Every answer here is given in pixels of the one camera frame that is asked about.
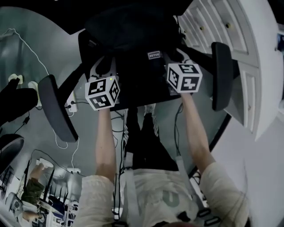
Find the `shirt sleeve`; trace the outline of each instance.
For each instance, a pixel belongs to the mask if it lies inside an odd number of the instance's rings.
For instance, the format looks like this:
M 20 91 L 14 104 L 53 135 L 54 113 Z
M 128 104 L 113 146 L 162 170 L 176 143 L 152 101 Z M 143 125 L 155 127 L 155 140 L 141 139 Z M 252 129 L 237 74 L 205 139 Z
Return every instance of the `shirt sleeve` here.
M 217 162 L 202 174 L 200 189 L 210 209 L 223 220 L 223 226 L 245 226 L 249 217 L 248 199 Z
M 101 227 L 112 224 L 113 190 L 113 183 L 104 176 L 83 178 L 79 213 L 73 227 Z

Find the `white t-shirt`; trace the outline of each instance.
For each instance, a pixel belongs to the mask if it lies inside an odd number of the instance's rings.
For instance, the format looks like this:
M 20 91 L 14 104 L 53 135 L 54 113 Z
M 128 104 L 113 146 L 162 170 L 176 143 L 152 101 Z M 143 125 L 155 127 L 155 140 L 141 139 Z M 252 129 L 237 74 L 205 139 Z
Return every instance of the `white t-shirt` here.
M 139 169 L 134 171 L 134 180 L 143 227 L 178 222 L 177 216 L 184 211 L 190 223 L 202 226 L 196 222 L 198 207 L 178 172 Z M 247 198 L 220 165 L 212 163 L 207 167 L 200 187 L 210 209 L 223 220 L 220 226 L 245 226 L 249 216 Z M 113 223 L 113 190 L 113 183 L 103 176 L 83 178 L 79 213 L 73 226 L 101 227 Z
M 37 207 L 35 205 L 32 205 L 30 203 L 27 203 L 25 201 L 22 201 L 23 203 L 23 211 L 31 211 L 34 213 L 37 213 Z M 31 227 L 32 226 L 32 221 L 27 221 L 26 219 L 23 218 L 23 213 L 21 213 L 18 216 L 18 221 L 21 227 Z

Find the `gray floor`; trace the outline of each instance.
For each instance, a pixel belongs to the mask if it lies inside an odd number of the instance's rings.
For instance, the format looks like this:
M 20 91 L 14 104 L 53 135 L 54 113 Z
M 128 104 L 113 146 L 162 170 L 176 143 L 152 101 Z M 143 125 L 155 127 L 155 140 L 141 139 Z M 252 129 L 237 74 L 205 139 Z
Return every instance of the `gray floor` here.
M 21 34 L 22 38 L 27 41 L 45 64 L 49 73 L 55 76 L 58 85 L 81 63 L 78 33 L 68 35 L 41 15 L 21 8 L 0 8 L 0 34 L 3 34 L 8 28 L 15 28 Z M 16 35 L 0 41 L 0 89 L 7 85 L 8 77 L 12 73 L 24 76 L 24 84 L 21 87 L 27 87 L 29 81 L 39 82 L 46 76 L 43 66 Z M 84 99 L 85 81 L 83 76 L 75 88 L 77 99 Z M 214 112 L 212 110 L 212 102 L 209 99 L 211 93 L 212 77 L 204 72 L 200 91 L 193 97 L 209 141 L 214 138 L 226 116 L 224 111 Z M 178 99 L 158 103 L 156 106 L 160 138 L 172 157 L 175 157 L 176 154 L 173 140 L 174 116 L 180 103 L 181 100 Z M 141 124 L 143 107 L 139 108 L 138 112 L 139 123 Z M 2 134 L 14 133 L 21 126 L 25 116 L 27 114 L 14 122 L 6 123 L 3 126 Z M 19 156 L 12 163 L 15 175 L 20 179 L 22 178 L 25 166 L 31 158 L 31 153 L 34 149 L 40 149 L 48 153 L 61 166 L 71 167 L 71 156 L 77 147 L 77 143 L 70 143 L 67 149 L 58 148 L 55 143 L 55 135 L 44 112 L 33 109 L 30 111 L 30 118 L 29 123 L 18 132 L 25 138 L 25 145 Z M 74 166 L 80 168 L 83 175 L 94 174 L 97 112 L 93 111 L 89 105 L 79 104 L 78 112 L 71 118 L 71 121 L 80 137 L 79 149 L 74 155 Z M 190 171 L 193 168 L 193 164 L 187 155 L 188 146 L 185 139 L 185 121 L 182 114 L 178 118 L 177 125 L 181 135 L 180 150 L 185 160 L 185 166 Z M 113 129 L 122 129 L 122 121 L 120 119 L 113 120 Z M 118 138 L 117 163 L 119 165 L 121 134 L 115 133 L 114 135 Z M 60 139 L 59 144 L 63 147 L 66 145 Z M 35 151 L 32 155 L 30 168 L 35 165 L 35 161 L 39 157 L 45 157 L 49 160 L 46 155 Z M 56 166 L 55 176 L 63 176 L 64 172 L 63 169 Z M 78 199 L 81 191 L 81 179 L 81 176 L 66 173 L 64 179 L 54 177 L 53 185 L 57 184 L 58 187 L 66 187 L 69 195 L 73 194 L 74 198 Z

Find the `person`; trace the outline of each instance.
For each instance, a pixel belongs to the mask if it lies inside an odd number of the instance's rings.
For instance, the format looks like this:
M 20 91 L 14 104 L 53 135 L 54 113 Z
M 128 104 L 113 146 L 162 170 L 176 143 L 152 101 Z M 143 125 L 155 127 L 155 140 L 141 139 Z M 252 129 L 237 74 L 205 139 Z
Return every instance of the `person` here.
M 36 160 L 36 166 L 32 170 L 26 188 L 21 196 L 23 212 L 17 217 L 21 227 L 31 227 L 32 221 L 39 219 L 44 222 L 44 215 L 39 214 L 39 198 L 44 190 L 44 186 L 39 183 L 39 178 L 46 168 L 53 168 L 53 164 L 43 158 Z
M 249 203 L 245 194 L 236 188 L 211 155 L 192 96 L 182 94 L 181 98 L 189 155 L 201 173 L 200 188 L 207 198 L 209 208 L 220 219 L 216 226 L 249 226 Z M 124 117 L 124 151 L 133 154 L 133 175 L 139 208 L 136 223 L 130 221 L 129 214 L 132 211 L 128 210 L 128 226 L 211 226 L 198 217 L 199 207 L 189 194 L 177 163 L 171 159 L 159 140 L 154 105 L 145 108 L 142 130 L 137 121 L 137 109 L 129 109 Z M 116 156 L 110 119 L 109 109 L 99 111 L 95 145 L 97 170 L 95 175 L 83 178 L 79 213 L 73 227 L 111 226 L 114 222 L 112 194 Z

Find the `white cabinet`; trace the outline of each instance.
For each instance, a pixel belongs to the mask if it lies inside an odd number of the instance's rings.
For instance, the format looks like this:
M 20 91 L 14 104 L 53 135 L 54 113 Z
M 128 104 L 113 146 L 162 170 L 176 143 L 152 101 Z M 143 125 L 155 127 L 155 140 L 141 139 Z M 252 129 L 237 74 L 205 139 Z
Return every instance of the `white cabinet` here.
M 211 54 L 212 42 L 229 46 L 240 77 L 225 109 L 259 138 L 278 114 L 284 84 L 279 31 L 267 0 L 194 0 L 179 17 L 186 44 Z

